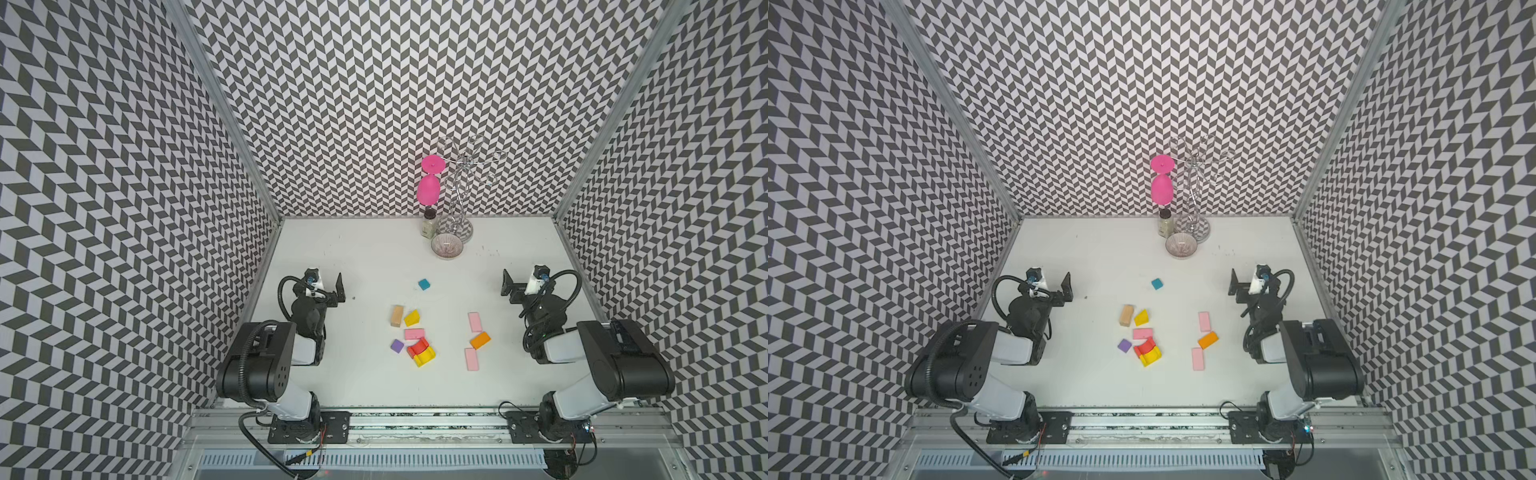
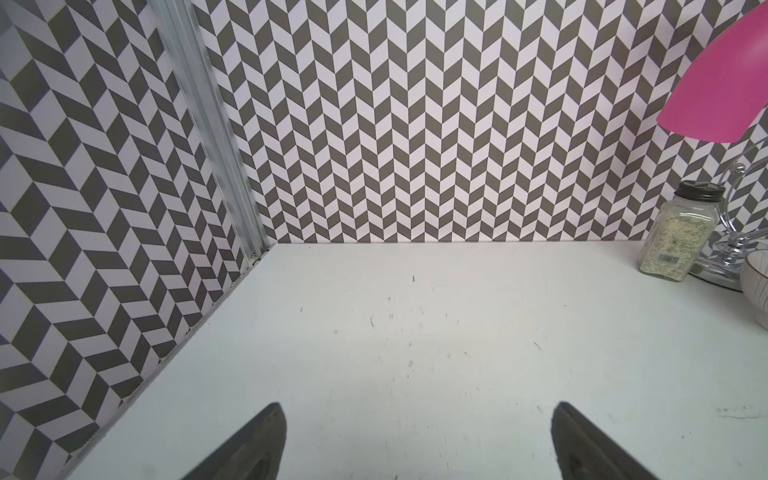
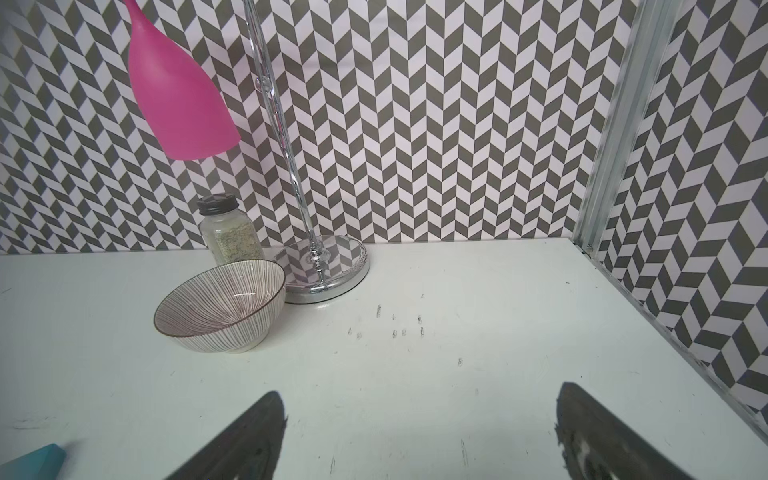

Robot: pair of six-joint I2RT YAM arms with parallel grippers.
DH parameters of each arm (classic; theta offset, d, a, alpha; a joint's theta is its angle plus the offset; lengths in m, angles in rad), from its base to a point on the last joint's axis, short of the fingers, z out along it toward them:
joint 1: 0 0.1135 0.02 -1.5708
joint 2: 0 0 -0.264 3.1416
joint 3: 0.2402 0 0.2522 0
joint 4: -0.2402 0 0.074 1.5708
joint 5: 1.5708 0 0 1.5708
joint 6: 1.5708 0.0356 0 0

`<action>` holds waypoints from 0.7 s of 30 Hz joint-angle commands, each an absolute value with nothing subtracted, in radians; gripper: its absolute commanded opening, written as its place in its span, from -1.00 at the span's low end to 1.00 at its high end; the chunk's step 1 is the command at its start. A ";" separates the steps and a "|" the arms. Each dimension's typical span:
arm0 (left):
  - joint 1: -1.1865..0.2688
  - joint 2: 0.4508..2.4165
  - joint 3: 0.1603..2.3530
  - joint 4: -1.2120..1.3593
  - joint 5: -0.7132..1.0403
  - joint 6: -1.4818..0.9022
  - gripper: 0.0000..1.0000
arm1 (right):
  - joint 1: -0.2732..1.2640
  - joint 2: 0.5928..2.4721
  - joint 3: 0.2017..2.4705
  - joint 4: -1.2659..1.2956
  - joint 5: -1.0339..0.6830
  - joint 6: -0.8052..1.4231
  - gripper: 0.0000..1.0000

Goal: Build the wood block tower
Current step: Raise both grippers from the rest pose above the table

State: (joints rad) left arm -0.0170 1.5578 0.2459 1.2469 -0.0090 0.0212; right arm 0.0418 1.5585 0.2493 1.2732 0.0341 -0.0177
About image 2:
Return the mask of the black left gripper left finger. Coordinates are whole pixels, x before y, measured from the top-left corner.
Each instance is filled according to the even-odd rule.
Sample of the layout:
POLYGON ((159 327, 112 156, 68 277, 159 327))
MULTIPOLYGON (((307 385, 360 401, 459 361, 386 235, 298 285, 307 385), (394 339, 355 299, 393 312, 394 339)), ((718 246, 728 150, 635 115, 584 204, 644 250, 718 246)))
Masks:
POLYGON ((286 444, 287 422, 281 405, 267 405, 183 480, 276 479, 286 444))

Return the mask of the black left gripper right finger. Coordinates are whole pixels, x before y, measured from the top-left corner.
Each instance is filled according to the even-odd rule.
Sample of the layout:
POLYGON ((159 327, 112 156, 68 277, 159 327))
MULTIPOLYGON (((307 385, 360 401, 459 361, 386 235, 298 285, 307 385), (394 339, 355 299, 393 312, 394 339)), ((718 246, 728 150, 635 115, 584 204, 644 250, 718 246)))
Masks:
POLYGON ((563 479, 657 479, 568 402, 554 409, 551 436, 563 479))

